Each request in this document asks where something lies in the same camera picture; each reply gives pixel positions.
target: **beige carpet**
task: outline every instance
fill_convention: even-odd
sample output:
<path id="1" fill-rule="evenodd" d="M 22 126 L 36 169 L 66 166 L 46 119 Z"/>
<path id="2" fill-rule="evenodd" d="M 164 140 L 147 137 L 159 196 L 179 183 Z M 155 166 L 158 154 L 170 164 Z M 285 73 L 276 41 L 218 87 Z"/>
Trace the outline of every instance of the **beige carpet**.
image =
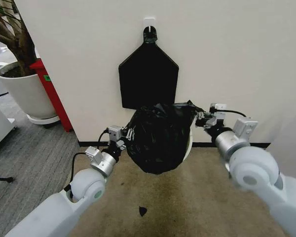
<path id="1" fill-rule="evenodd" d="M 75 171 L 89 167 L 77 157 Z M 148 209 L 141 217 L 139 206 Z M 72 237 L 284 237 L 252 193 L 237 190 L 216 148 L 193 148 L 176 170 L 146 174 L 127 152 L 104 196 L 81 217 Z"/>

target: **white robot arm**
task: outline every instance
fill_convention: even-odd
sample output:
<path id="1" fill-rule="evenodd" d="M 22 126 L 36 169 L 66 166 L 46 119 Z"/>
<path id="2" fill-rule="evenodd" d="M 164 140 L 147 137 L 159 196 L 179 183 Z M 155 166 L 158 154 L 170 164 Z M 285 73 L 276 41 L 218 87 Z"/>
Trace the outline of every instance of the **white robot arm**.
<path id="1" fill-rule="evenodd" d="M 249 137 L 257 125 L 251 118 L 239 118 L 233 129 L 223 124 L 225 104 L 211 104 L 209 112 L 200 112 L 196 126 L 204 127 L 218 148 L 233 182 L 258 195 L 272 217 L 292 237 L 296 237 L 296 179 L 279 172 L 273 156 L 251 147 Z M 105 182 L 125 148 L 122 127 L 109 127 L 110 146 L 100 152 L 89 147 L 89 169 L 78 172 L 70 184 L 34 209 L 6 237 L 63 237 L 76 225 L 80 215 L 105 191 Z"/>

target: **green label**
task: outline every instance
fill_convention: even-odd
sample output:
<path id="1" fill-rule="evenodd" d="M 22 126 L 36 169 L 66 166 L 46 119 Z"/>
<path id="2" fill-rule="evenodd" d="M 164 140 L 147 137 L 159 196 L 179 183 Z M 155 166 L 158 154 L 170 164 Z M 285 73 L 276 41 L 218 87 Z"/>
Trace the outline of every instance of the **green label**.
<path id="1" fill-rule="evenodd" d="M 45 81 L 51 81 L 49 75 L 44 75 Z"/>

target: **red box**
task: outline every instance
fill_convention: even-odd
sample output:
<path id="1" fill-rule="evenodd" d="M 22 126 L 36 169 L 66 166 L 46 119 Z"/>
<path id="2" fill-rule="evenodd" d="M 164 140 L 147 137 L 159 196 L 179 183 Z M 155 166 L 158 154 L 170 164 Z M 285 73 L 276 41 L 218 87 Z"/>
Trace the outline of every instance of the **red box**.
<path id="1" fill-rule="evenodd" d="M 41 59 L 38 59 L 35 63 L 30 65 L 30 68 L 36 70 L 36 73 L 39 76 L 41 83 L 43 84 L 46 93 L 53 104 L 55 111 L 65 129 L 66 132 L 70 132 L 73 129 L 73 126 L 70 123 L 70 120 L 66 114 L 66 111 L 57 95 L 57 92 L 51 82 L 51 79 L 45 69 L 45 66 Z"/>

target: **black cord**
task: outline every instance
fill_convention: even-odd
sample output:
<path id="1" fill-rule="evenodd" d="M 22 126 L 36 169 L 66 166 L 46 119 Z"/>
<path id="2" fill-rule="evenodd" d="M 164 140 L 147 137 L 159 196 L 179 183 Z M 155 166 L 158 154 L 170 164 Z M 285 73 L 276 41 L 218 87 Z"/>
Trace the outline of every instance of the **black cord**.
<path id="1" fill-rule="evenodd" d="M 243 114 L 241 112 L 238 112 L 238 111 L 235 111 L 235 110 L 216 110 L 216 111 L 219 111 L 219 112 L 227 112 L 227 113 L 234 113 L 234 114 L 239 114 L 239 115 L 242 115 L 243 117 L 246 117 L 245 114 Z"/>
<path id="2" fill-rule="evenodd" d="M 73 157 L 73 164 L 72 164 L 72 166 L 71 166 L 71 177 L 70 177 L 70 182 L 74 179 L 74 160 L 75 160 L 75 157 L 76 157 L 77 155 L 85 155 L 85 153 L 84 153 L 84 152 L 78 152 L 78 153 L 74 154 L 74 157 Z"/>
<path id="3" fill-rule="evenodd" d="M 108 133 L 108 132 L 109 132 L 109 130 L 108 130 L 108 129 L 105 129 L 105 130 L 101 133 L 101 135 L 100 135 L 100 137 L 99 137 L 99 139 L 98 139 L 98 147 L 97 147 L 97 148 L 100 147 L 100 141 L 101 141 L 101 138 L 102 138 L 103 134 Z"/>

